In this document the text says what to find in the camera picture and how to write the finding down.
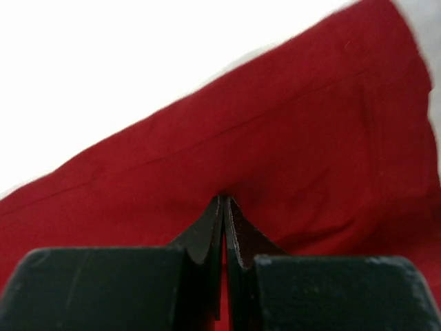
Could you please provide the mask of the dark red t shirt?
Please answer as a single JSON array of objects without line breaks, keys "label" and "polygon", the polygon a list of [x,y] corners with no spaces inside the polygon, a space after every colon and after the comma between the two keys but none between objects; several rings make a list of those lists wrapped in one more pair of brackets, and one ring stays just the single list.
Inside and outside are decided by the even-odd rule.
[{"label": "dark red t shirt", "polygon": [[217,194],[291,252],[440,251],[431,80],[397,1],[359,1],[1,202],[1,258],[158,245]]}]

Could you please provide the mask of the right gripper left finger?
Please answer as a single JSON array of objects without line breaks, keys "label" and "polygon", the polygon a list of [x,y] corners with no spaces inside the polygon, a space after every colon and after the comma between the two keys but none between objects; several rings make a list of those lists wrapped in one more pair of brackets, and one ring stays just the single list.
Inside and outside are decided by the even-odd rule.
[{"label": "right gripper left finger", "polygon": [[221,314],[222,197],[162,247],[27,253],[1,297],[2,330],[213,330]]}]

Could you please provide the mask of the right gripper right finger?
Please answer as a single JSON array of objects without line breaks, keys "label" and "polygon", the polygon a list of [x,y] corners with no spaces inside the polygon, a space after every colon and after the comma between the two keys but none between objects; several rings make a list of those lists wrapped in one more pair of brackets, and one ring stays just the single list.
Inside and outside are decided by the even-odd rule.
[{"label": "right gripper right finger", "polygon": [[294,256],[225,200],[231,330],[439,330],[421,272],[393,256]]}]

